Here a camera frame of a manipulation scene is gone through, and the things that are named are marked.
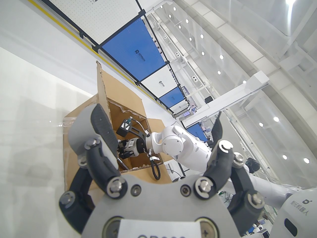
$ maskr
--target cardboard box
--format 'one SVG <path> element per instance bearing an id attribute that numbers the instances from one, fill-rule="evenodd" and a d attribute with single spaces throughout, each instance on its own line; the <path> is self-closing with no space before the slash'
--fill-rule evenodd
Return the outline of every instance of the cardboard box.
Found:
<path id="1" fill-rule="evenodd" d="M 65 190 L 68 190 L 79 166 L 77 164 L 77 155 L 71 149 L 68 143 L 68 130 L 71 123 L 79 113 L 87 106 L 99 103 L 103 107 L 104 111 L 107 113 L 112 128 L 114 132 L 117 131 L 124 119 L 130 116 L 133 119 L 139 121 L 142 126 L 149 132 L 161 132 L 165 126 L 162 120 L 158 119 L 147 119 L 142 99 L 139 98 L 133 91 L 131 91 L 127 86 L 119 82 L 117 79 L 102 70 L 101 65 L 97 62 L 97 86 L 98 94 L 91 97 L 89 100 L 84 102 L 82 105 L 77 107 L 75 110 L 71 111 L 65 116 L 64 124 L 64 137 L 63 137 L 63 153 L 64 153 L 64 174 L 65 174 Z M 142 130 L 140 125 L 133 121 L 132 125 Z M 124 138 L 117 135 L 117 138 L 123 140 Z M 135 135 L 129 133 L 126 139 L 135 138 Z M 121 174 L 132 174 L 136 177 L 152 183 L 171 183 L 170 176 L 165 168 L 163 162 L 171 160 L 172 158 L 166 154 L 156 154 L 160 159 L 157 164 L 159 164 L 161 179 L 156 180 L 152 174 L 152 168 L 149 158 L 146 154 L 140 154 L 138 157 L 132 157 L 124 159 L 123 162 L 130 170 L 124 170 L 119 165 L 119 170 Z M 97 185 L 93 181 L 90 189 L 97 188 Z"/>

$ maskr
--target white ceiling structure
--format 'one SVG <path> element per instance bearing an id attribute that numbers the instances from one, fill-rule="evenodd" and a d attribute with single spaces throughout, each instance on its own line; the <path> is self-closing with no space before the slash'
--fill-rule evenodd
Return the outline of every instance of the white ceiling structure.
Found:
<path id="1" fill-rule="evenodd" d="M 156 17 L 219 94 L 258 70 L 269 76 L 263 92 L 231 108 L 234 122 L 282 182 L 317 185 L 317 0 L 173 1 Z"/>

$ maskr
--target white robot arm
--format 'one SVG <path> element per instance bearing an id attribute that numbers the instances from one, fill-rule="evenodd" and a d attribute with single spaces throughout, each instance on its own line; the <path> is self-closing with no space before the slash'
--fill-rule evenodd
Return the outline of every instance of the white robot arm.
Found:
<path id="1" fill-rule="evenodd" d="M 161 133 L 146 137 L 146 147 L 155 154 L 165 153 L 183 166 L 204 172 L 211 150 L 201 141 L 178 125 L 167 126 Z"/>

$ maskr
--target black cable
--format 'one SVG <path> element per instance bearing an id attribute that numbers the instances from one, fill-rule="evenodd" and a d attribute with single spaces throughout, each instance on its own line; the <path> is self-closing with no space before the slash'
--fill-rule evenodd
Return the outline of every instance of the black cable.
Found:
<path id="1" fill-rule="evenodd" d="M 179 164 L 179 168 L 180 168 L 180 170 L 182 171 L 183 176 L 185 176 L 185 177 L 186 177 L 186 174 L 185 174 L 185 172 L 184 172 L 184 170 L 183 170 L 183 168 L 182 168 L 182 165 L 181 165 L 180 163 L 178 163 L 178 164 Z"/>
<path id="2" fill-rule="evenodd" d="M 156 172 L 154 170 L 154 165 L 156 166 L 156 170 L 158 172 L 158 175 L 156 175 Z M 159 180 L 161 178 L 161 172 L 159 170 L 159 166 L 157 165 L 157 163 L 155 163 L 153 160 L 151 160 L 151 167 L 152 167 L 152 173 L 153 173 L 153 176 L 156 180 Z"/>
<path id="3" fill-rule="evenodd" d="M 183 177 L 183 176 L 181 176 L 178 172 L 176 172 L 176 171 L 174 171 L 174 170 L 167 169 L 167 168 L 166 168 L 166 170 L 170 170 L 170 171 L 172 171 L 172 172 L 175 172 L 175 173 L 177 173 L 180 177 Z"/>
<path id="4" fill-rule="evenodd" d="M 226 194 L 227 194 L 227 193 L 224 194 L 224 198 L 226 199 L 226 201 L 225 201 L 224 203 L 226 203 L 227 201 L 231 201 L 231 200 L 232 200 L 232 198 L 229 199 L 229 198 L 230 198 L 230 194 L 229 194 L 228 198 L 226 198 Z"/>

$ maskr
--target black frame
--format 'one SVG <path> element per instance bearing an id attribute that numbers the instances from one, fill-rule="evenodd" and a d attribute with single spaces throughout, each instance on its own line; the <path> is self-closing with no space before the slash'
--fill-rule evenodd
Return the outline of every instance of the black frame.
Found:
<path id="1" fill-rule="evenodd" d="M 184 94 L 184 92 L 182 91 L 181 87 L 180 87 L 180 83 L 178 82 L 177 80 L 177 77 L 170 65 L 170 62 L 169 60 L 167 59 L 166 55 L 165 55 L 165 52 L 163 51 L 154 31 L 153 31 L 153 28 L 151 27 L 150 23 L 149 23 L 149 20 L 147 19 L 146 17 L 146 12 L 144 9 L 142 9 L 140 3 L 138 2 L 138 0 L 135 0 L 139 9 L 140 9 L 140 12 L 138 13 L 138 15 L 136 17 L 134 17 L 133 19 L 131 19 L 128 23 L 126 23 L 124 26 L 122 26 L 119 30 L 117 30 L 116 32 L 114 32 L 111 36 L 109 36 L 105 41 L 103 41 L 101 44 L 98 44 L 96 41 L 94 41 L 94 39 L 92 39 L 87 33 L 85 33 L 78 25 L 76 25 L 68 16 L 66 16 L 61 10 L 59 10 L 51 1 L 49 0 L 40 0 L 42 1 L 44 4 L 46 4 L 48 7 L 50 7 L 55 13 L 57 13 L 59 16 L 61 16 L 64 20 L 66 20 L 69 24 L 71 24 L 75 29 L 77 29 L 77 31 L 79 32 L 79 36 L 83 39 L 84 36 L 87 37 L 91 43 L 92 43 L 92 49 L 98 53 L 98 50 L 101 50 L 105 55 L 107 55 L 111 60 L 113 60 L 120 68 L 122 68 L 122 70 L 124 70 L 131 78 L 133 78 L 135 80 L 135 84 L 137 86 L 142 86 L 144 89 L 146 89 L 150 94 L 153 95 L 154 99 L 156 102 L 159 102 L 161 105 L 163 105 L 167 110 L 169 110 L 172 114 L 172 116 L 174 117 L 174 112 L 166 106 L 166 104 L 164 104 L 161 100 L 159 100 L 159 98 L 153 94 L 144 84 L 142 84 L 142 81 L 144 79 L 146 79 L 147 77 L 149 77 L 150 75 L 154 74 L 155 72 L 151 73 L 150 75 L 148 75 L 147 77 L 143 78 L 141 81 L 139 81 L 136 77 L 134 77 L 126 68 L 124 68 L 117 60 L 115 60 L 106 50 L 104 50 L 102 48 L 103 45 L 105 45 L 108 41 L 110 41 L 113 37 L 115 37 L 117 34 L 119 34 L 121 31 L 123 31 L 125 28 L 127 28 L 129 25 L 131 25 L 132 23 L 134 23 L 137 19 L 141 18 L 142 16 L 145 18 L 147 24 L 149 25 L 149 28 L 151 29 L 159 47 L 161 48 L 162 50 L 162 53 L 164 55 L 164 58 L 165 58 L 165 65 L 163 65 L 162 67 L 160 67 L 159 69 L 165 67 L 166 65 L 169 65 L 173 75 L 174 75 L 174 78 L 176 80 L 176 83 L 177 83 L 177 87 L 179 87 L 180 91 L 182 92 L 182 95 L 184 97 L 185 100 L 186 99 L 186 96 Z"/>

